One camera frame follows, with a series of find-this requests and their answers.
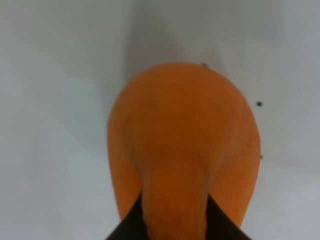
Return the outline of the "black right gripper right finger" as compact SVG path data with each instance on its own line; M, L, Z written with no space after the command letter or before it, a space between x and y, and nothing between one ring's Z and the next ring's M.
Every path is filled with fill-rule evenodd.
M250 240L209 195L206 207L206 240Z

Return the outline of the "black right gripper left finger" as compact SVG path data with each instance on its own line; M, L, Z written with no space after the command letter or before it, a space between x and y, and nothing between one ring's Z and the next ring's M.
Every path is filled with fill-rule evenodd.
M149 240L147 226L143 220L142 194L140 193L125 218L106 240Z

